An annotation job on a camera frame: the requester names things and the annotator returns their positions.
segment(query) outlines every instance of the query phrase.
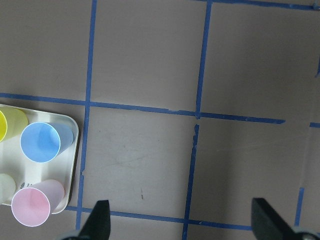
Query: plastic cup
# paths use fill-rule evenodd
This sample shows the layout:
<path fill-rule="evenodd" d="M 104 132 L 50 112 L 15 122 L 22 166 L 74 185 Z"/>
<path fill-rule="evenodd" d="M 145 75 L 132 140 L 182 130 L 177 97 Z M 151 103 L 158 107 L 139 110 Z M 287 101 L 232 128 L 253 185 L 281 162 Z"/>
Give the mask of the plastic cup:
<path fill-rule="evenodd" d="M 15 191 L 15 180 L 8 174 L 0 173 L 0 204 L 11 198 Z"/>
<path fill-rule="evenodd" d="M 16 192 L 11 210 L 17 221 L 27 227 L 43 224 L 64 198 L 65 189 L 54 179 L 36 183 Z"/>
<path fill-rule="evenodd" d="M 28 159 L 46 163 L 66 150 L 73 141 L 73 132 L 67 125 L 34 122 L 23 130 L 20 146 Z"/>
<path fill-rule="evenodd" d="M 28 125 L 26 114 L 13 107 L 0 107 L 0 142 L 21 134 Z"/>

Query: tray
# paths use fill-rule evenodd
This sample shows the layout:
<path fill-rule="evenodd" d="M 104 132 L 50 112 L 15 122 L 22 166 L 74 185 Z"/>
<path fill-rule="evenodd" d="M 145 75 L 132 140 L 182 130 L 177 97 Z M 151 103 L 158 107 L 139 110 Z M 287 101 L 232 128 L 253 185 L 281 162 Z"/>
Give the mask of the tray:
<path fill-rule="evenodd" d="M 67 207 L 70 197 L 79 137 L 78 124 L 71 117 L 57 113 L 4 104 L 0 104 L 0 107 L 11 107 L 22 110 L 26 114 L 29 124 L 34 122 L 60 123 L 71 128 L 74 137 L 71 146 L 56 158 L 46 163 L 32 162 L 23 154 L 20 147 L 21 135 L 0 142 L 0 173 L 7 173 L 13 177 L 16 183 L 16 192 L 32 184 L 47 179 L 55 179 L 63 185 L 65 195 L 52 214 L 61 213 Z M 11 206 L 11 201 L 12 197 L 3 204 Z"/>

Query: blue cup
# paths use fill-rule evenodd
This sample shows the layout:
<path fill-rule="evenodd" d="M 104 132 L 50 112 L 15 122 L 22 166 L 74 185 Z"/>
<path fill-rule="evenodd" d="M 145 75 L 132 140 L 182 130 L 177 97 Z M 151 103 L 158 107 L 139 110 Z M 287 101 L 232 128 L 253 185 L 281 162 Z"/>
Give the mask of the blue cup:
<path fill-rule="evenodd" d="M 34 122 L 20 137 L 23 154 L 31 161 L 46 163 L 66 150 L 74 141 L 70 127 L 61 123 Z"/>

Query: white cup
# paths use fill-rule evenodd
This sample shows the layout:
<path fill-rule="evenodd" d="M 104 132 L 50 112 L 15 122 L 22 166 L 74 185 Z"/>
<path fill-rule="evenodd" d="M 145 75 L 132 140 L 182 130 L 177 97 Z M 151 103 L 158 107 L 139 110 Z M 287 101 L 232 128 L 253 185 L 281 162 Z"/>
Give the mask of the white cup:
<path fill-rule="evenodd" d="M 6 173 L 0 173 L 0 204 L 11 198 L 15 191 L 15 180 Z"/>
<path fill-rule="evenodd" d="M 36 227 L 43 224 L 65 196 L 63 185 L 54 179 L 20 189 L 13 196 L 11 210 L 19 223 Z"/>

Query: gray surface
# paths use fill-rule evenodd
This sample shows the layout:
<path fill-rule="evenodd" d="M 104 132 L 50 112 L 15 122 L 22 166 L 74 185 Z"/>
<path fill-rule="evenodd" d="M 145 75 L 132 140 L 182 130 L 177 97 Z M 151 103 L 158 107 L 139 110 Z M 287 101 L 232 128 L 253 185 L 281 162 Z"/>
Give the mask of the gray surface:
<path fill-rule="evenodd" d="M 0 6 L 0 92 L 85 100 L 91 1 Z M 91 101 L 194 111 L 205 14 L 202 1 L 99 0 Z M 109 199 L 112 211 L 184 218 L 199 124 L 192 220 L 248 226 L 251 197 L 265 197 L 292 225 L 304 187 L 301 225 L 320 232 L 320 132 L 309 128 L 320 122 L 319 22 L 319 12 L 213 3 L 201 111 L 286 122 L 91 107 L 82 206 Z M 84 106 L 0 103 L 71 116 L 83 133 Z M 1 239 L 40 240 L 73 230 L 76 212 L 36 228 L 17 223 L 7 206 L 0 218 Z M 112 240 L 182 238 L 182 223 L 112 216 L 111 224 Z M 188 227 L 189 240 L 254 239 L 250 231 Z"/>
<path fill-rule="evenodd" d="M 206 4 L 98 3 L 91 100 L 195 110 Z"/>

